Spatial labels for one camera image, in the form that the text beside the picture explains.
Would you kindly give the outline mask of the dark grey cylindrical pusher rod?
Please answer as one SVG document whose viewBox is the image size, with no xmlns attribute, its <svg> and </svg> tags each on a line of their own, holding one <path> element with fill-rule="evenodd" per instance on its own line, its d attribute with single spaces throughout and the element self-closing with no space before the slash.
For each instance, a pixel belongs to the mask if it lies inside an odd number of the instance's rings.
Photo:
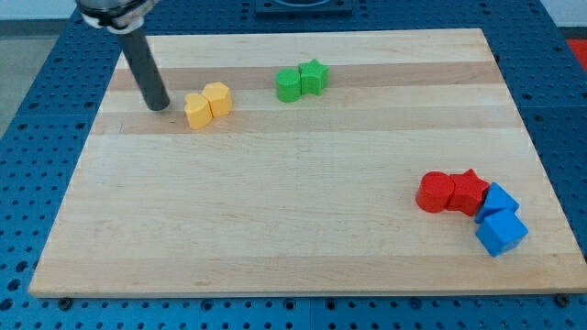
<svg viewBox="0 0 587 330">
<path fill-rule="evenodd" d="M 118 35 L 117 39 L 148 109 L 165 109 L 170 104 L 170 98 L 144 30 L 139 27 L 127 34 Z"/>
</svg>

